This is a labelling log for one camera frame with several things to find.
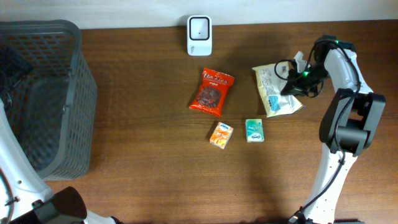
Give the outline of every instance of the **wooden table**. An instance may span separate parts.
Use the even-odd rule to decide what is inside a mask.
[[[86,206],[125,223],[237,223],[287,218],[309,196],[321,156],[318,129],[331,81],[291,116],[267,119],[251,68],[308,55],[322,34],[355,43],[363,77],[387,99],[371,147],[350,171],[337,219],[398,220],[398,22],[216,26],[213,53],[186,53],[184,27],[83,30],[98,84],[90,171],[74,181]],[[188,109],[204,67],[235,77],[223,115]],[[248,144],[244,120],[262,118],[266,140]],[[222,121],[235,130],[225,150],[209,141]]]

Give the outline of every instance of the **blue label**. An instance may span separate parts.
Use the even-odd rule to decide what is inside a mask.
[[[280,106],[278,103],[278,96],[268,96],[269,106],[271,106],[272,111],[279,111]]]

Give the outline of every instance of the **teal package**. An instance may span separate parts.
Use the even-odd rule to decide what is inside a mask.
[[[248,142],[264,141],[264,131],[262,130],[262,119],[246,120],[246,140]]]

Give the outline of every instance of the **small package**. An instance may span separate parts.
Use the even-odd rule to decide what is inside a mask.
[[[275,75],[274,67],[275,64],[270,64],[253,68],[256,71],[257,87],[267,112],[267,118],[292,114],[304,107],[296,97],[280,95],[287,82]],[[287,62],[279,63],[276,69],[281,77],[287,78],[289,74]]]
[[[210,137],[210,143],[224,149],[233,131],[232,127],[219,122]]]
[[[264,141],[262,119],[246,119],[246,140],[248,142]]]
[[[221,116],[228,88],[234,83],[234,77],[205,68],[197,97],[189,108]]]

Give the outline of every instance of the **red package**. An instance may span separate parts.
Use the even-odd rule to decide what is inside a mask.
[[[220,117],[226,93],[234,83],[234,77],[208,68],[203,70],[202,75],[199,93],[189,108]]]

